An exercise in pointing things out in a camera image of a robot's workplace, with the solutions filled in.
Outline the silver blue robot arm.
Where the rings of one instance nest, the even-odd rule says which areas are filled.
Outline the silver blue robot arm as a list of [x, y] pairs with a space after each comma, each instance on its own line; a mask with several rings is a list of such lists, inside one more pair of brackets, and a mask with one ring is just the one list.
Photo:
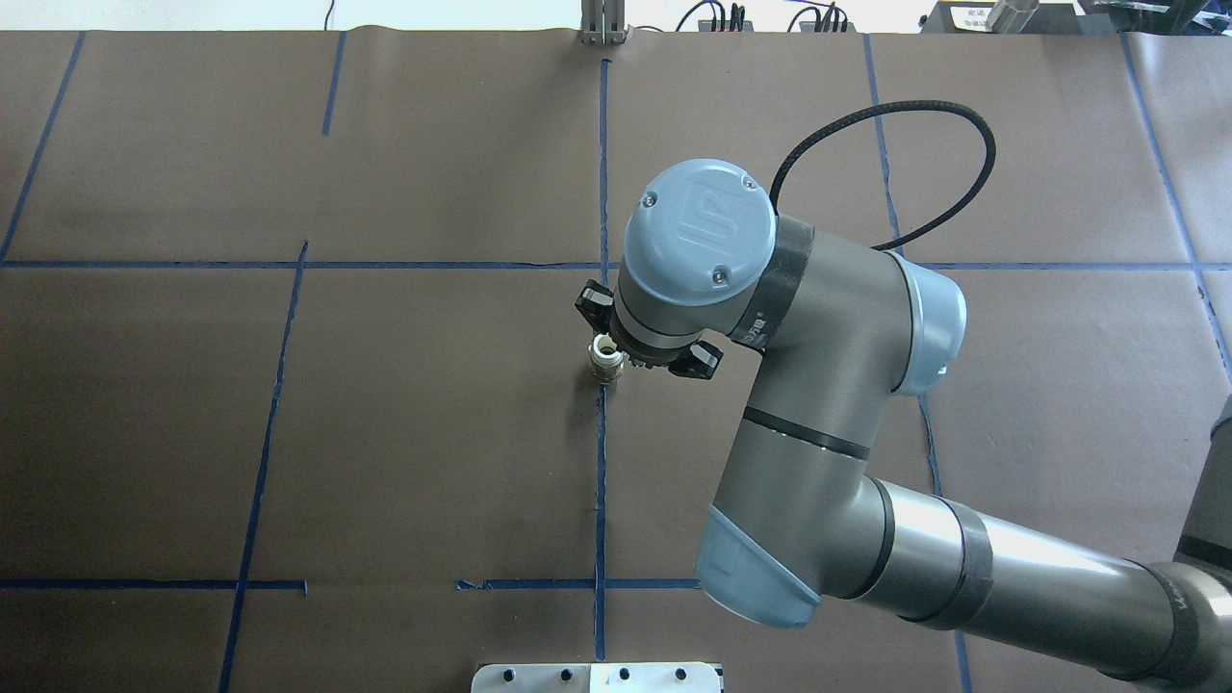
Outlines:
[[1230, 689], [1230, 570], [1143, 565], [875, 478], [888, 401], [958, 355], [951, 279], [776, 215], [742, 166], [668, 166], [630, 215], [610, 334], [706, 380], [713, 330], [758, 351], [695, 572], [717, 604], [797, 629], [825, 597], [1064, 658], [1148, 691]]

